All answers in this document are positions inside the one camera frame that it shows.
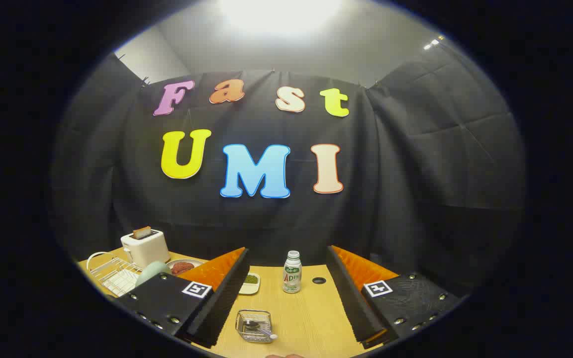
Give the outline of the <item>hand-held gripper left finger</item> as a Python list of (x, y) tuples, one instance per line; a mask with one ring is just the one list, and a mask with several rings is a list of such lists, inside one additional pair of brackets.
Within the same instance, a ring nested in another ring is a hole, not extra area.
[(248, 252), (241, 247), (180, 275), (156, 272), (115, 303), (159, 332), (210, 348), (248, 274)]

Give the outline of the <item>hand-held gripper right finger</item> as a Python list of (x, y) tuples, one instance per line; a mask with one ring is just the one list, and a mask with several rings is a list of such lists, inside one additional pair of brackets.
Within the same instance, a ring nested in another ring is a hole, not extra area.
[(463, 299), (426, 276), (397, 274), (337, 246), (326, 265), (362, 347), (391, 344), (428, 328)]

